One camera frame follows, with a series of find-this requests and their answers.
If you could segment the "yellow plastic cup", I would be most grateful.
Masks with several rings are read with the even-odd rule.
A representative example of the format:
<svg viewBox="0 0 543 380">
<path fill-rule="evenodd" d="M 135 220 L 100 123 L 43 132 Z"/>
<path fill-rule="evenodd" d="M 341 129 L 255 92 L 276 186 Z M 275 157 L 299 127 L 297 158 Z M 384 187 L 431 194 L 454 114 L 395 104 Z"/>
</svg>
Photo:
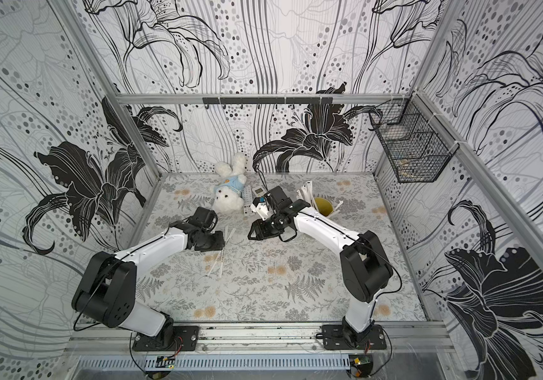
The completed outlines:
<svg viewBox="0 0 543 380">
<path fill-rule="evenodd" d="M 334 212 L 334 207 L 331 202 L 325 198 L 315 197 L 314 206 L 317 211 L 325 217 L 328 217 Z"/>
</svg>

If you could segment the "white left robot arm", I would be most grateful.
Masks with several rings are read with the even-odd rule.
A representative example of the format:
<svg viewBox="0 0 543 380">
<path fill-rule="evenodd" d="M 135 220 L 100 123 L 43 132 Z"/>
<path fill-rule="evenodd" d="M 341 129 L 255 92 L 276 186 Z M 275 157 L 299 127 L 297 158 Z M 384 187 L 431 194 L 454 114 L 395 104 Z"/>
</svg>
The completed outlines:
<svg viewBox="0 0 543 380">
<path fill-rule="evenodd" d="M 195 214 L 172 222 L 167 229 L 119 253 L 100 252 L 89 261 L 73 296 L 78 315 L 108 328 L 128 329 L 156 337 L 170 329 L 172 319 L 137 300 L 137 284 L 152 269 L 185 250 L 220 251 L 222 231 L 216 231 L 217 214 L 198 207 Z"/>
</svg>

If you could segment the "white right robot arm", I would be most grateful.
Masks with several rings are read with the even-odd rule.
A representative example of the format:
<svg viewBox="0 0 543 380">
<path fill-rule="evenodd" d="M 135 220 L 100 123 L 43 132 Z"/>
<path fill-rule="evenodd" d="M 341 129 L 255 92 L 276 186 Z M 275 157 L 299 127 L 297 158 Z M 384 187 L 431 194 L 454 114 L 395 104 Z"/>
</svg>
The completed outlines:
<svg viewBox="0 0 543 380">
<path fill-rule="evenodd" d="M 341 266 L 344 286 L 350 302 L 344 324 L 354 333 L 363 333 L 373 324 L 374 307 L 384 293 L 394 267 L 390 264 L 382 243 L 372 231 L 351 231 L 322 215 L 303 199 L 292 200 L 279 186 L 257 197 L 251 210 L 260 217 L 252 223 L 249 239 L 263 241 L 279 238 L 288 229 L 294 235 L 305 234 L 333 252 Z"/>
</svg>

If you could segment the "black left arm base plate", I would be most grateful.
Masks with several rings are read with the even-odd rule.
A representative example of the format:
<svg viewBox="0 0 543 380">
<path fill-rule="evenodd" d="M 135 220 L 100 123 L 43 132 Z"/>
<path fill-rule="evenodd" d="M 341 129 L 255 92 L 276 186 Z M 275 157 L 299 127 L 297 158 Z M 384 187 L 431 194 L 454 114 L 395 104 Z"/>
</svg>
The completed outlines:
<svg viewBox="0 0 543 380">
<path fill-rule="evenodd" d="M 193 352 L 200 328 L 198 326 L 165 327 L 155 337 L 138 333 L 132 343 L 136 352 Z"/>
</svg>

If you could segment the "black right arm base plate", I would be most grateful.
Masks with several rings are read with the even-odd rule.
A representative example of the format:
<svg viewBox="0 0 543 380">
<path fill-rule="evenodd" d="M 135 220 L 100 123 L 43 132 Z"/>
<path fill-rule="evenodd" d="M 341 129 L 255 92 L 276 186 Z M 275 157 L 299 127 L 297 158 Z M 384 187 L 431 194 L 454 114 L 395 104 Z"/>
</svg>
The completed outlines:
<svg viewBox="0 0 543 380">
<path fill-rule="evenodd" d="M 348 325 L 323 325 L 315 337 L 328 351 L 380 351 L 388 348 L 385 331 L 379 325 L 370 325 L 363 332 L 355 332 Z"/>
</svg>

